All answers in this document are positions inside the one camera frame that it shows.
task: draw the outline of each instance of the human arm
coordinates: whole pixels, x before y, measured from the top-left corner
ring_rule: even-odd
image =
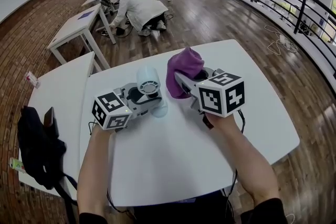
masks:
[[[80,214],[104,217],[110,135],[111,131],[103,131],[97,124],[92,130],[78,178],[77,202]]]
[[[225,138],[238,171],[239,181],[252,196],[255,206],[272,198],[279,198],[278,182],[272,167],[241,133],[234,116],[206,116]]]
[[[122,20],[124,20],[127,13],[127,9],[128,9],[128,0],[120,0],[118,14],[114,18],[113,22],[110,24],[112,28],[119,26]]]

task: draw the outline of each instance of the black pants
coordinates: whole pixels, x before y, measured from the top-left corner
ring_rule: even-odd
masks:
[[[197,197],[193,203],[163,204],[135,207],[138,224],[148,223],[225,223],[233,224],[228,208],[227,198],[220,191]]]
[[[144,26],[142,27],[142,30],[146,28],[146,26],[151,26],[152,29],[156,29],[157,24],[159,21],[163,21],[164,22],[164,13],[162,13],[159,16],[156,16],[152,19],[150,19],[147,23],[144,24]]]

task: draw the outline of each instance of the white cable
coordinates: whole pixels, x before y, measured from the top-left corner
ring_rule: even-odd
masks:
[[[271,33],[275,33],[276,36],[279,38],[277,41],[272,42],[272,43],[271,43],[270,45],[268,45],[268,47],[267,47],[267,49],[268,49],[270,52],[272,52],[273,54],[275,54],[275,55],[279,55],[279,56],[281,55],[281,51],[280,51],[280,48],[279,48],[278,44],[283,45],[285,49],[287,49],[289,52],[292,52],[292,53],[294,53],[294,54],[295,54],[296,52],[299,51],[298,47],[297,47],[295,44],[291,43],[291,42],[289,41],[289,39],[286,38],[286,37],[285,37],[281,32],[279,32],[276,28],[274,28],[274,27],[272,27],[272,26],[269,26],[269,25],[266,25],[266,26],[264,27],[264,29],[267,30],[267,31],[269,31],[269,32],[271,32]],[[278,48],[278,51],[279,51],[279,52],[276,52],[276,51],[270,49],[270,47],[271,47],[274,43],[277,44],[277,48]]]
[[[292,220],[292,222],[290,223],[290,224],[293,224],[294,221],[295,221],[295,215],[294,215],[294,214],[289,214],[289,215],[286,215],[286,218],[289,217],[289,216],[293,216],[293,220]]]

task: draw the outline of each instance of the purple cloth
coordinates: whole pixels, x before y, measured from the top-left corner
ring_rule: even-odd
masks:
[[[188,78],[193,79],[204,67],[204,61],[201,56],[190,47],[185,48],[182,52],[174,55],[168,61],[166,86],[173,98],[189,98],[180,85],[175,80],[175,71],[179,71]]]

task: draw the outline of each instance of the black bag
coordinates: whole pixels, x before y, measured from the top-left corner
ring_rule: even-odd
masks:
[[[58,139],[56,123],[44,127],[35,108],[24,106],[17,129],[22,162],[27,174],[46,189],[55,188],[66,202],[68,218],[72,218],[69,216],[68,208],[71,206],[68,204],[77,205],[77,202],[66,193],[60,181],[64,176],[67,177],[75,189],[77,182],[62,171],[62,157],[67,148],[65,143]]]

